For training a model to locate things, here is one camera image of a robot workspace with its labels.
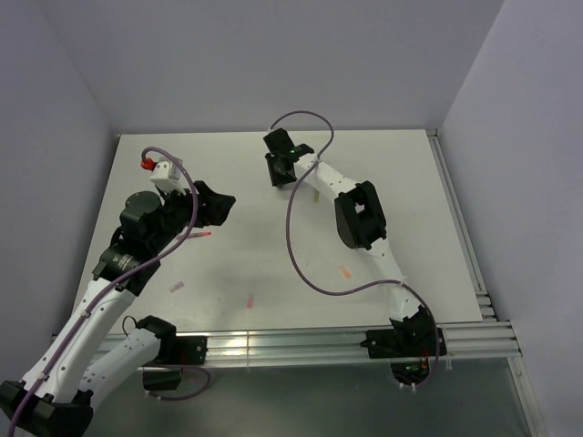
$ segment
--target metal frame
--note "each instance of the metal frame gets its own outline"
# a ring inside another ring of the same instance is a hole
[[[545,437],[547,430],[528,381],[522,362],[522,353],[512,325],[509,321],[498,321],[492,307],[445,164],[438,132],[436,129],[431,129],[426,133],[483,316],[482,322],[439,325],[444,330],[448,349],[447,355],[442,357],[442,360],[445,361],[446,368],[450,370],[453,360],[507,358],[529,430],[533,436]],[[365,332],[370,329],[391,329],[391,327],[181,332],[178,335],[208,337],[205,367],[211,369],[389,362],[389,360],[369,359],[367,350],[360,347],[359,343],[365,340]],[[99,347],[94,360],[98,360],[111,351],[124,339],[123,335],[109,334]],[[390,360],[390,362],[399,361],[407,361],[407,359]]]
[[[442,360],[476,360],[520,356],[515,333],[510,322],[445,323],[448,353]],[[178,335],[208,337],[205,367],[250,368],[306,365],[359,364],[389,362],[371,360],[367,349],[360,346],[371,329],[391,329],[391,326],[354,328],[322,328],[308,330],[241,330],[224,332],[181,332]],[[94,360],[98,360],[125,337],[107,336]],[[410,361],[391,359],[390,362]]]
[[[530,435],[533,437],[548,437],[547,426],[542,411],[538,406],[537,396],[530,384],[522,357],[509,357],[508,365],[512,372],[514,384],[517,387],[518,399],[527,419]]]

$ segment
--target orange object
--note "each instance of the orange object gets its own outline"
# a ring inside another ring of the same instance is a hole
[[[152,171],[154,169],[154,167],[156,166],[156,163],[154,162],[154,159],[152,159],[152,158],[146,158],[146,159],[143,159],[142,160],[142,162],[140,163],[140,165],[145,170]]]
[[[197,239],[198,237],[208,237],[209,235],[212,235],[212,232],[205,230],[204,232],[193,232],[192,234],[189,234],[188,238]]]
[[[351,274],[350,274],[350,271],[348,271],[346,269],[346,267],[344,267],[344,266],[338,266],[338,269],[340,269],[340,271],[343,273],[343,275],[344,275],[345,278],[350,279]]]

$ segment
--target black bracket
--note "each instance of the black bracket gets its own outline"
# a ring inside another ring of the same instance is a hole
[[[305,144],[295,146],[285,129],[276,129],[263,138],[270,153],[265,155],[267,168],[270,171],[271,185],[283,187],[295,182],[295,170],[293,164],[308,153],[313,153],[313,148]]]
[[[213,191],[202,180],[196,180],[194,186],[199,198],[199,213],[194,226],[204,228],[205,226],[222,225],[235,204],[236,198]]]
[[[0,385],[0,408],[9,419],[27,394],[23,381],[4,381]],[[33,395],[20,415],[18,426],[43,437],[78,437],[83,435],[91,419],[92,391],[77,391],[70,403],[53,403],[53,396],[42,399]]]
[[[368,350],[368,358],[415,358],[428,353],[435,356],[434,327],[425,309],[419,311],[412,318],[403,321],[391,320],[391,330],[368,330],[366,340],[360,344]],[[441,328],[439,335],[439,355],[447,354],[445,338]]]
[[[157,364],[173,365],[201,365],[207,356],[207,341],[203,336],[177,337],[169,354],[164,361],[155,360],[148,365],[156,367]],[[182,381],[182,370],[172,369],[167,371],[144,371],[142,373],[142,385],[148,391],[176,390]]]
[[[334,200],[338,235],[349,249],[371,249],[378,239],[386,238],[386,219],[374,185],[356,184],[348,193]]]

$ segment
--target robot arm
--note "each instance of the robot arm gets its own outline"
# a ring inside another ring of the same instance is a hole
[[[313,149],[305,144],[294,146],[284,129],[274,130],[264,141],[270,150],[265,157],[274,187],[295,182],[316,162]],[[362,257],[374,279],[404,277],[391,251],[386,219],[371,182],[358,183],[325,162],[320,162],[304,182],[333,203],[339,237]],[[419,311],[420,302],[403,287],[381,287],[387,293],[392,320],[402,321]]]
[[[338,236],[347,248],[360,254],[373,278],[404,279],[391,252],[383,208],[371,182],[358,183],[321,161],[314,167],[318,158],[313,149],[305,144],[296,147],[283,129],[270,132],[263,140],[270,151],[265,158],[274,187],[305,177],[304,182],[333,203]],[[443,333],[425,305],[403,286],[382,287],[389,298],[393,328],[367,331],[361,346],[368,350],[369,358],[426,357],[435,351],[446,354],[445,344],[437,347],[438,342],[444,341]],[[394,377],[414,387],[430,373],[428,361],[420,362],[419,366],[392,363]]]
[[[93,304],[102,290],[122,274],[157,257],[192,218],[192,195],[180,185],[179,172],[172,162],[146,160],[142,167],[152,170],[150,180],[159,194],[143,191],[128,198],[119,218],[121,226],[99,258],[94,277],[71,319],[21,381],[5,381],[0,386],[0,407],[10,418],[27,396],[18,426],[35,435],[82,435],[93,411],[131,372],[151,361],[168,363],[175,352],[176,328],[148,316],[138,322],[122,344],[89,365],[111,326],[158,270],[159,261],[101,296],[91,312],[87,310],[88,302]],[[221,225],[235,198],[213,192],[202,181],[194,182],[194,186],[199,201],[194,226]],[[64,343],[67,346],[52,370],[44,374],[47,361],[54,359]]]

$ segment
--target glass panel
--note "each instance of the glass panel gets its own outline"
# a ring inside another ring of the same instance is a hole
[[[181,402],[145,397],[137,373],[86,436],[528,435],[507,360],[453,366],[415,394],[398,390],[386,364],[216,370],[208,391]],[[181,394],[202,382],[194,375]]]

